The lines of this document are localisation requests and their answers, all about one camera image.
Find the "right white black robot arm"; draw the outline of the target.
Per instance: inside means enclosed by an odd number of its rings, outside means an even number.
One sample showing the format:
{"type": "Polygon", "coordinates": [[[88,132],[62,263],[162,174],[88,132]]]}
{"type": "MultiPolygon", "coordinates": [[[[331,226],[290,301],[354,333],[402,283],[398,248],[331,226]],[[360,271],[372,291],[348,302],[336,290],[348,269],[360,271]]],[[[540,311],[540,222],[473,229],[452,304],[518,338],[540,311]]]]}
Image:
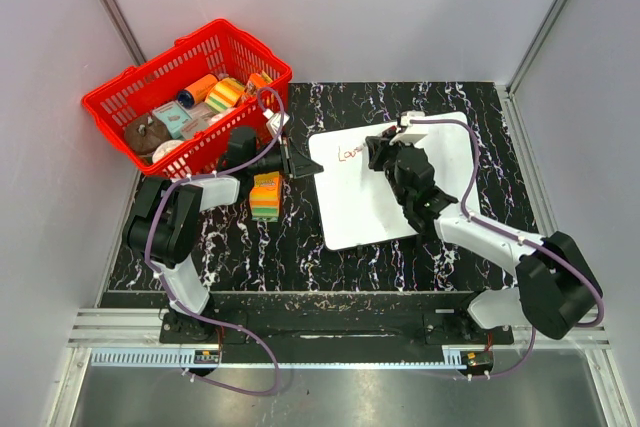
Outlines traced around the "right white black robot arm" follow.
{"type": "Polygon", "coordinates": [[[560,340],[574,328],[595,327],[604,318],[603,293],[575,240],[560,231],[544,237],[513,229],[471,211],[437,186],[426,151],[415,145],[425,120],[399,123],[368,136],[368,167],[384,174],[409,226],[420,236],[456,244],[500,267],[515,288],[474,297],[454,322],[456,334],[476,343],[490,329],[529,324],[560,340]]]}

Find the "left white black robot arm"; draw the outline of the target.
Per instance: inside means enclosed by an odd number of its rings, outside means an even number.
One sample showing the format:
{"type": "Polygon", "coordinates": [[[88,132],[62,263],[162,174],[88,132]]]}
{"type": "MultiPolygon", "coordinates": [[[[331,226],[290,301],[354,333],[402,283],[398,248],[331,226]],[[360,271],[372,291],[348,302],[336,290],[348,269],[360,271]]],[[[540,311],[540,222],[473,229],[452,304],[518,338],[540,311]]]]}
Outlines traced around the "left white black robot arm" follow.
{"type": "Polygon", "coordinates": [[[145,178],[122,232],[123,243],[162,283],[170,308],[185,315],[182,331],[199,343],[211,339],[217,328],[215,316],[205,311],[210,294],[191,257],[200,214],[246,199],[256,175],[275,172],[300,179],[324,171],[285,135],[260,147],[250,127],[231,131],[218,166],[218,172],[191,180],[145,178]]]}

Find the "red capped whiteboard marker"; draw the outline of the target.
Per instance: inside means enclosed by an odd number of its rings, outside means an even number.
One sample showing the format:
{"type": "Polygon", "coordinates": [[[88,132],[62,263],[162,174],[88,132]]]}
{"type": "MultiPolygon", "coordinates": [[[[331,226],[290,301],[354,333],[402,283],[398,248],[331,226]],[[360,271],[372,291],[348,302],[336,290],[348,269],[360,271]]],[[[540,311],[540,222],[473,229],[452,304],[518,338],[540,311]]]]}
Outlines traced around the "red capped whiteboard marker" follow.
{"type": "Polygon", "coordinates": [[[368,136],[365,137],[364,146],[369,151],[369,155],[370,156],[372,156],[372,154],[374,152],[376,152],[376,151],[388,146],[390,144],[390,141],[393,139],[393,138],[392,139],[383,139],[383,138],[381,138],[380,134],[382,132],[378,133],[377,135],[368,135],[368,136]]]}

